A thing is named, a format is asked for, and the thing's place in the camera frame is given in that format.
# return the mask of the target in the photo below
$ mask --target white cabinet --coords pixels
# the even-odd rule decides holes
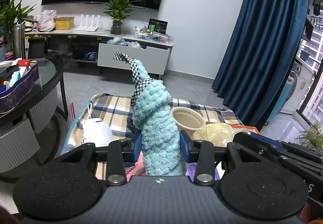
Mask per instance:
[[[293,114],[297,110],[302,99],[306,95],[308,87],[312,83],[313,73],[305,66],[302,66],[302,71],[299,76],[297,76],[297,84],[295,91],[291,98],[285,103],[282,113]]]
[[[116,52],[126,53],[128,56],[139,59],[148,73],[163,75],[170,57],[170,49],[161,49],[148,46],[147,48],[134,48],[111,44],[99,44],[98,66],[130,69],[130,65],[123,61],[114,60]]]

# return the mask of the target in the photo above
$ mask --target blue curtain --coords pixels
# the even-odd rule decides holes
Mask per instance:
[[[285,83],[309,0],[243,0],[212,88],[245,125],[255,126]]]

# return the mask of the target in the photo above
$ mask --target open drawer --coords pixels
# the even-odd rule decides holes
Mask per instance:
[[[111,44],[99,44],[98,66],[130,69],[130,65],[125,62],[114,60],[116,52],[126,53],[128,56],[139,59],[148,73],[163,75],[166,69],[169,53],[167,49],[156,47],[134,48]]]

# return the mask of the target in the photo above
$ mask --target green plant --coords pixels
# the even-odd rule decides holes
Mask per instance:
[[[297,140],[304,140],[302,145],[311,143],[316,150],[323,151],[323,125],[315,120],[309,130],[300,132],[301,134],[297,137]]]
[[[0,27],[4,28],[4,32],[9,39],[12,38],[12,28],[14,25],[21,24],[24,21],[37,22],[28,17],[28,14],[34,10],[34,6],[21,8],[21,0],[17,5],[15,5],[15,0],[11,0],[10,3],[0,11]]]
[[[112,17],[114,22],[121,22],[126,19],[133,9],[130,8],[133,2],[140,2],[139,0],[109,0],[106,4],[108,8],[103,13]]]

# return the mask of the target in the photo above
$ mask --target glass tabletop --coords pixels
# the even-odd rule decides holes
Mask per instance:
[[[38,64],[39,79],[13,110],[0,114],[0,126],[27,112],[46,97],[59,83],[63,75],[64,66],[64,60],[61,55],[47,53],[45,58],[35,58],[33,60],[36,60]]]

